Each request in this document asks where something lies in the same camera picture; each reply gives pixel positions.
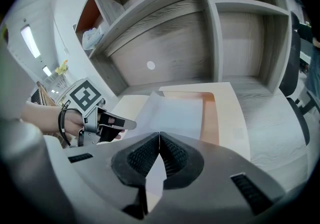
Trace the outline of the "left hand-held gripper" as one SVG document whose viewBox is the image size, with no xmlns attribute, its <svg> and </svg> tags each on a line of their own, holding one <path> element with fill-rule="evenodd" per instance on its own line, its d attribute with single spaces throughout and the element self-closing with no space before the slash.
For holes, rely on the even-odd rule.
<svg viewBox="0 0 320 224">
<path fill-rule="evenodd" d="M 103 112 L 98 122 L 98 112 L 103 110 L 106 100 L 89 79 L 81 79 L 65 94 L 66 102 L 59 113 L 59 132 L 69 147 L 95 145 L 98 142 L 119 140 L 124 130 L 134 130 L 133 120 Z M 76 142 L 69 142 L 65 129 L 65 116 L 68 111 L 81 114 L 83 128 L 78 132 Z"/>
</svg>

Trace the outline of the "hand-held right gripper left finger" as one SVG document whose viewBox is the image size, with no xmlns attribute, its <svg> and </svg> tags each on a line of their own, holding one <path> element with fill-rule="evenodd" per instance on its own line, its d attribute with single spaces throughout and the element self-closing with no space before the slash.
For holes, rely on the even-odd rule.
<svg viewBox="0 0 320 224">
<path fill-rule="evenodd" d="M 59 224 L 158 224 L 148 210 L 141 151 L 159 146 L 159 134 L 64 150 L 44 139 L 44 212 Z"/>
</svg>

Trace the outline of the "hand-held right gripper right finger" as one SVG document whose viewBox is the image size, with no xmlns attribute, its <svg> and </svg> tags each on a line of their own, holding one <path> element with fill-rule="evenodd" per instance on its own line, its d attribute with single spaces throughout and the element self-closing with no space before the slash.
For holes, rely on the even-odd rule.
<svg viewBox="0 0 320 224">
<path fill-rule="evenodd" d="M 163 189 L 162 197 L 146 216 L 148 224 L 248 224 L 262 220 L 286 193 L 270 175 L 235 151 L 223 146 L 161 132 L 160 138 L 189 146 L 203 158 L 203 165 L 175 174 L 179 184 L 186 183 L 192 170 L 202 168 L 188 186 Z"/>
</svg>

